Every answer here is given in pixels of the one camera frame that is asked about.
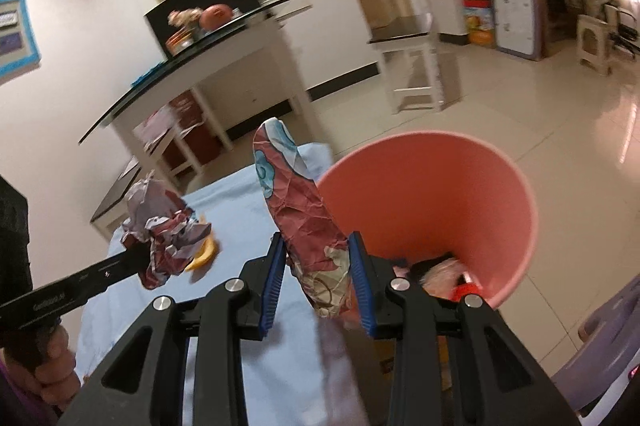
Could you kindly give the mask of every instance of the light blue tablecloth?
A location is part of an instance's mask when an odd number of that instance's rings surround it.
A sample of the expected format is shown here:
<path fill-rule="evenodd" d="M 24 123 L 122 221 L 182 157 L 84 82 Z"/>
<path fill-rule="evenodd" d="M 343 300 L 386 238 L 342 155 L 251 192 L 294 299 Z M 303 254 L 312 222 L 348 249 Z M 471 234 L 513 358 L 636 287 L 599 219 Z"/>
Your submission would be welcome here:
<path fill-rule="evenodd" d="M 325 145 L 307 144 L 300 150 L 316 180 L 333 162 Z M 170 295 L 176 301 L 204 296 L 220 282 L 238 276 L 246 260 L 267 253 L 276 226 L 253 165 L 184 199 L 212 223 L 222 251 L 203 276 L 198 272 L 184 273 L 153 291 L 144 289 L 135 276 L 89 301 L 82 314 L 78 340 L 80 376 L 91 373 L 157 296 Z M 124 249 L 120 245 L 121 235 L 121 229 L 114 234 L 109 256 Z M 287 269 L 273 329 L 263 342 L 242 342 L 241 345 L 249 424 L 367 424 L 338 326 L 315 316 L 300 285 Z M 192 340 L 187 362 L 185 425 L 191 425 L 193 411 L 195 344 L 196 340 Z"/>

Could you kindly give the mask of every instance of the box on shelf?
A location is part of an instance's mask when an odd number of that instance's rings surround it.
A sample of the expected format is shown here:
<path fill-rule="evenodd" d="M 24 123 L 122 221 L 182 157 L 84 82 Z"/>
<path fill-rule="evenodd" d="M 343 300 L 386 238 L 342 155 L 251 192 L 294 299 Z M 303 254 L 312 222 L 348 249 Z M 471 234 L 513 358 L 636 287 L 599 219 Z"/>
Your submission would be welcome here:
<path fill-rule="evenodd" d="M 484 47 L 495 45 L 494 13 L 489 0 L 464 0 L 469 42 Z"/>

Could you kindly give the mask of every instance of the crumpled paper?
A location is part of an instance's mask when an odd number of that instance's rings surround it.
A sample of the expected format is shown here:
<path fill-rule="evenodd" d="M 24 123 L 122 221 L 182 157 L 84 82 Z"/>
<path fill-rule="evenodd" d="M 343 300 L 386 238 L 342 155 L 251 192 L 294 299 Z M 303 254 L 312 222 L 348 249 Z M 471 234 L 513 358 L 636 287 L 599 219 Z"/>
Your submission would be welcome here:
<path fill-rule="evenodd" d="M 254 136 L 255 167 L 287 262 L 320 317 L 351 308 L 347 237 L 322 202 L 284 124 L 265 121 Z"/>
<path fill-rule="evenodd" d="M 184 271 L 211 232 L 211 224 L 201 224 L 184 200 L 152 175 L 127 192 L 129 218 L 122 225 L 125 247 L 151 242 L 149 266 L 138 273 L 146 289 L 161 287 Z"/>

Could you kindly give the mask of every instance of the purple sleeve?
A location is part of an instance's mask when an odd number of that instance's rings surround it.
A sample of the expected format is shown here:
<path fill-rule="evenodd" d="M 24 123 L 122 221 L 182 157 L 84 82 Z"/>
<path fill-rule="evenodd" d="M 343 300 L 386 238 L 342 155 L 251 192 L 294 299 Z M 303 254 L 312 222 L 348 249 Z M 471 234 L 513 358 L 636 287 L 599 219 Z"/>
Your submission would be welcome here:
<path fill-rule="evenodd" d="M 54 423 L 52 409 L 34 395 L 15 386 L 0 361 L 0 416 L 8 417 L 2 426 L 49 426 Z"/>

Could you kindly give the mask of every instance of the orange ball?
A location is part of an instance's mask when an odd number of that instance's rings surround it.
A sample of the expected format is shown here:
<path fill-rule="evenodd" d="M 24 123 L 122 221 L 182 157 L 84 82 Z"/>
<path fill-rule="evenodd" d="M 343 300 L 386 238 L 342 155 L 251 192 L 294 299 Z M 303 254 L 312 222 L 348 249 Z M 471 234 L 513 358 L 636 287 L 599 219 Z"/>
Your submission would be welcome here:
<path fill-rule="evenodd" d="M 219 3 L 207 7 L 200 16 L 200 27 L 207 31 L 215 31 L 232 20 L 233 11 L 228 5 Z"/>

